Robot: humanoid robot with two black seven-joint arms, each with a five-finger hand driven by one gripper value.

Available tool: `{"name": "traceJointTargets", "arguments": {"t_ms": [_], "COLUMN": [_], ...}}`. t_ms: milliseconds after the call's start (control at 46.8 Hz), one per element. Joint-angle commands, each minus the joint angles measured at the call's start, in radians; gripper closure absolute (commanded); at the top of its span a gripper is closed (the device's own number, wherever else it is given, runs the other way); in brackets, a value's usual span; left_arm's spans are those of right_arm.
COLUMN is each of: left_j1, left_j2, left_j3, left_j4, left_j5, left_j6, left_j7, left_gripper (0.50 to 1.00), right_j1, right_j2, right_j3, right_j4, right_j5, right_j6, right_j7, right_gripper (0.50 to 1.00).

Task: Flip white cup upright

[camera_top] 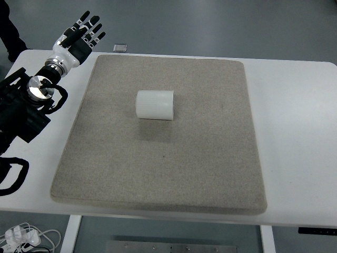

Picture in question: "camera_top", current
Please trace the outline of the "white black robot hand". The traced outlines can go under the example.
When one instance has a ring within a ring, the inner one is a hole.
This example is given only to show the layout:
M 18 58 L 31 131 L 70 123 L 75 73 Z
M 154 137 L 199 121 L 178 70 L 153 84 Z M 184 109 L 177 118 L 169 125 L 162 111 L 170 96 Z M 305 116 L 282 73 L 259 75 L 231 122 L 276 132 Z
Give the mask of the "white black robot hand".
M 58 71 L 60 76 L 66 76 L 72 68 L 86 61 L 93 48 L 105 36 L 101 28 L 100 17 L 90 17 L 90 11 L 86 11 L 57 39 L 53 45 L 53 54 L 45 65 Z

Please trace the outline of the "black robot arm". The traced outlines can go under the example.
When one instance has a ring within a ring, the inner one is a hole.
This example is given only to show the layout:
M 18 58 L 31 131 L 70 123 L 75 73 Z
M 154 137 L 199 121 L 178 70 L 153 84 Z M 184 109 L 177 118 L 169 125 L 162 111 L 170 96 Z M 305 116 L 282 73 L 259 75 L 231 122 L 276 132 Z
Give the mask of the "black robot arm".
M 1 154 L 16 137 L 29 143 L 50 123 L 48 115 L 68 98 L 58 85 L 62 76 L 61 67 L 50 63 L 34 76 L 21 67 L 1 81 Z

